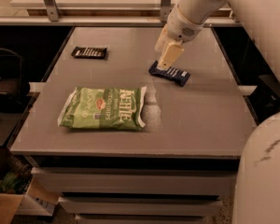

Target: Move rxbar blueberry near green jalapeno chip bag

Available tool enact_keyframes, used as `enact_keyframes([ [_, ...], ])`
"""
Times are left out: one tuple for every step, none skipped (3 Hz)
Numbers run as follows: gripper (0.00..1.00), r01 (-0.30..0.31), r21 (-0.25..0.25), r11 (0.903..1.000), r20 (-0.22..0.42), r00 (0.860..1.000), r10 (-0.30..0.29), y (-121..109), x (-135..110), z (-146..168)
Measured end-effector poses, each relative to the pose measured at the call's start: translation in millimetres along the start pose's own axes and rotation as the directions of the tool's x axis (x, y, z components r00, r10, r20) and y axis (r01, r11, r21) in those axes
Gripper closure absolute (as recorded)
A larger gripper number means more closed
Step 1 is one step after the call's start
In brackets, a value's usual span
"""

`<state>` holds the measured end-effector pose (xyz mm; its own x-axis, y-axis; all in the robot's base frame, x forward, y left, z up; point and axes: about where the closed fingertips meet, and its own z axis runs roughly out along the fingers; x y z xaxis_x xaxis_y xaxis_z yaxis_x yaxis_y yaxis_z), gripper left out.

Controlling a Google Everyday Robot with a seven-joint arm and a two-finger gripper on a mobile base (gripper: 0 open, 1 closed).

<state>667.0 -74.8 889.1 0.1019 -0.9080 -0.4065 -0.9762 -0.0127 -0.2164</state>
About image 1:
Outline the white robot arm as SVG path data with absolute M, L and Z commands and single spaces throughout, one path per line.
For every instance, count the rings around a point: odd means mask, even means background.
M 211 13 L 229 4 L 280 86 L 280 0 L 179 0 L 155 46 L 158 67 L 171 66 Z M 280 224 L 280 112 L 246 141 L 234 192 L 232 224 Z

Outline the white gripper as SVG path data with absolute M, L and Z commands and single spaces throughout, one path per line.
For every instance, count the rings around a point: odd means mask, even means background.
M 184 52 L 180 43 L 167 42 L 167 38 L 190 42 L 202 30 L 204 22 L 205 16 L 201 12 L 188 13 L 178 5 L 174 6 L 155 44 L 155 51 L 161 54 L 157 65 L 160 70 L 169 68 Z

